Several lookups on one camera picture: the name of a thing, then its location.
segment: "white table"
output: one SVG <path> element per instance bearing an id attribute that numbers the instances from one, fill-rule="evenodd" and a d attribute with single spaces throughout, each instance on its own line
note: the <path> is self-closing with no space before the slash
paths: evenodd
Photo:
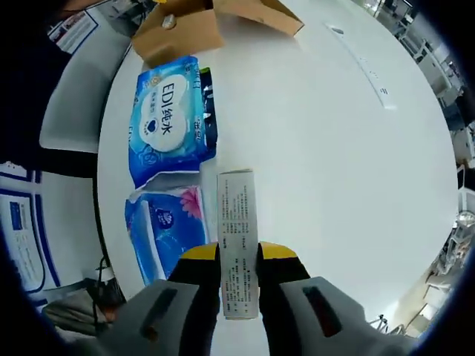
<path id="1" fill-rule="evenodd" d="M 284 1 L 305 27 L 290 38 L 219 16 L 226 46 L 212 69 L 219 141 L 201 168 L 216 238 L 218 171 L 255 172 L 259 238 L 293 249 L 372 319 L 430 265 L 457 213 L 451 138 L 432 90 L 390 32 L 350 1 Z M 397 109 L 324 24 L 371 62 Z M 127 298 L 143 288 L 124 221 L 134 190 L 128 123 L 143 61 L 131 51 L 112 85 L 99 143 L 98 192 L 109 257 Z"/>

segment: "wet wipes package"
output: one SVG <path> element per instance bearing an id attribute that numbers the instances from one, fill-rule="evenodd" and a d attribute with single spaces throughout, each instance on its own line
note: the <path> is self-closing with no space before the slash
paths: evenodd
<path id="1" fill-rule="evenodd" d="M 211 73 L 200 73 L 192 56 L 140 74 L 128 135 L 136 188 L 159 173 L 198 172 L 216 154 L 213 100 Z"/>

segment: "tissue package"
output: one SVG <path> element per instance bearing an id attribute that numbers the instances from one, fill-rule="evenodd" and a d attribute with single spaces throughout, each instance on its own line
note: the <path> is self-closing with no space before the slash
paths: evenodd
<path id="1" fill-rule="evenodd" d="M 125 221 L 146 286 L 168 279 L 184 252 L 208 243 L 196 185 L 142 192 L 126 201 Z"/>
<path id="2" fill-rule="evenodd" d="M 207 70 L 203 75 L 209 82 L 205 93 L 198 61 L 191 56 L 139 75 L 128 133 L 136 188 L 159 173 L 198 172 L 200 163 L 215 155 L 214 103 L 211 115 L 203 97 L 213 100 L 211 74 Z"/>

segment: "pink flower print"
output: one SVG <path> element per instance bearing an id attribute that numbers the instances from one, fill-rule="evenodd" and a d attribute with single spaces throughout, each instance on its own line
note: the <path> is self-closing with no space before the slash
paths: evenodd
<path id="1" fill-rule="evenodd" d="M 189 217 L 201 219 L 200 201 L 198 198 L 198 187 L 190 187 L 181 194 L 182 210 L 188 213 Z"/>

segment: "cardboard box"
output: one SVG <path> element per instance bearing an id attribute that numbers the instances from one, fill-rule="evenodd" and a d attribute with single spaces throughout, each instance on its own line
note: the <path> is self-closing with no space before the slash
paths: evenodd
<path id="1" fill-rule="evenodd" d="M 229 13 L 295 35 L 304 24 L 278 0 L 168 0 L 156 6 L 132 39 L 135 51 L 149 67 L 224 45 L 216 13 Z M 173 28 L 162 27 L 174 15 Z"/>

